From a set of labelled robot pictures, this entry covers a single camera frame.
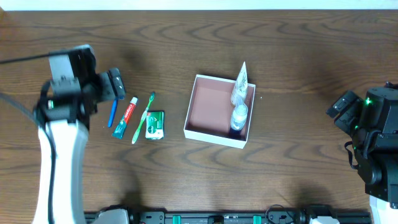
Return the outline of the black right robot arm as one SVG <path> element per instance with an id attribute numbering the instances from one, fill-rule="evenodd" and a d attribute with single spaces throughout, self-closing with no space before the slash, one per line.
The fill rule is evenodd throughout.
<path id="1" fill-rule="evenodd" d="M 370 88 L 364 98 L 344 92 L 327 110 L 351 140 L 348 160 L 370 196 L 397 208 L 397 85 Z"/>

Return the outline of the blue disposable razor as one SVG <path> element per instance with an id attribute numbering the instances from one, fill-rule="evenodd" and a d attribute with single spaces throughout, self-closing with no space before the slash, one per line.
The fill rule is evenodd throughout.
<path id="1" fill-rule="evenodd" d="M 114 117 L 116 115 L 117 107 L 118 107 L 118 99 L 116 98 L 113 101 L 113 104 L 112 104 L 112 107 L 111 107 L 111 112 L 110 112 L 109 119 L 108 119 L 108 127 L 109 128 L 111 128 L 112 125 L 113 125 L 113 121 L 114 121 Z"/>

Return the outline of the blue Dettol foam bottle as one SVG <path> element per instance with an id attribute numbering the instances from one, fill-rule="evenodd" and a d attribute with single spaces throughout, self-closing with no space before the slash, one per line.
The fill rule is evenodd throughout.
<path id="1" fill-rule="evenodd" d="M 238 96 L 231 115 L 229 135 L 233 139 L 241 139 L 241 131 L 246 124 L 248 107 L 242 97 Z"/>

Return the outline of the white cardboard box pink interior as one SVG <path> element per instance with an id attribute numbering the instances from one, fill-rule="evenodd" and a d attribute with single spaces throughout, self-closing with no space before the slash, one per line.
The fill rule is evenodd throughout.
<path id="1" fill-rule="evenodd" d="M 245 104 L 248 117 L 240 138 L 229 136 L 233 105 L 230 102 L 235 81 L 207 75 L 197 75 L 184 124 L 187 139 L 242 149 L 245 147 L 252 121 L 255 84 L 248 85 Z"/>

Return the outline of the green Dettol soap bar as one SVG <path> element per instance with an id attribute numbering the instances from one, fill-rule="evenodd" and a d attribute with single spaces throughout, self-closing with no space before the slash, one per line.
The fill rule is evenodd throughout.
<path id="1" fill-rule="evenodd" d="M 164 138 L 164 112 L 149 111 L 146 118 L 146 139 L 160 140 Z"/>

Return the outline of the white lotion tube gold cap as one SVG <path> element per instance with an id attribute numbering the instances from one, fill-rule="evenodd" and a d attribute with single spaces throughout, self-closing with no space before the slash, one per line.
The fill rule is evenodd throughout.
<path id="1" fill-rule="evenodd" d="M 239 75 L 234 84 L 234 88 L 231 94 L 231 103 L 236 105 L 239 99 L 243 101 L 246 99 L 248 93 L 248 75 L 246 70 L 246 62 L 243 62 L 243 65 L 240 69 Z"/>

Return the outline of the Colgate toothpaste tube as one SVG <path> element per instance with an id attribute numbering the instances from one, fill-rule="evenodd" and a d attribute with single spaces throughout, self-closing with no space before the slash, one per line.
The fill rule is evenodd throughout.
<path id="1" fill-rule="evenodd" d="M 122 139 L 124 136 L 124 132 L 127 128 L 127 125 L 129 123 L 129 120 L 131 119 L 131 116 L 134 112 L 134 109 L 137 105 L 138 98 L 133 97 L 131 101 L 129 102 L 128 107 L 126 108 L 123 117 L 121 118 L 119 124 L 116 126 L 116 129 L 114 130 L 112 136 L 118 139 Z"/>

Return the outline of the green white Colgate toothbrush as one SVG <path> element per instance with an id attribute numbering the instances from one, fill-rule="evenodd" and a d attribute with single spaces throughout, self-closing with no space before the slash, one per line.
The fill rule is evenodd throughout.
<path id="1" fill-rule="evenodd" d="M 153 92 L 150 94 L 149 102 L 148 102 L 148 104 L 147 104 L 147 106 L 146 106 L 146 108 L 145 108 L 145 110 L 144 110 L 144 112 L 143 112 L 143 114 L 142 114 L 142 116 L 141 116 L 140 123 L 139 123 L 139 125 L 138 125 L 138 127 L 137 127 L 137 129 L 136 129 L 136 131 L 135 131 L 135 133 L 134 133 L 134 135 L 133 135 L 133 137 L 132 137 L 132 141 L 131 141 L 132 144 L 135 144 L 136 141 L 137 141 L 137 139 L 138 139 L 138 137 L 139 137 L 139 134 L 140 134 L 142 125 L 143 125 L 144 121 L 146 120 L 147 112 L 148 112 L 148 110 L 149 110 L 149 108 L 150 108 L 150 105 L 152 104 L 154 98 L 155 98 L 155 92 L 153 91 Z"/>

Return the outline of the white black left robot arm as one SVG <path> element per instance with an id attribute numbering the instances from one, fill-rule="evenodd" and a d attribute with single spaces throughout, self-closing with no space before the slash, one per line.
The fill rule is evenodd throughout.
<path id="1" fill-rule="evenodd" d="M 90 116 L 98 104 L 126 96 L 118 68 L 97 73 L 93 48 L 79 45 L 49 53 L 52 79 L 34 107 L 41 147 L 34 223 L 85 223 L 83 159 Z"/>

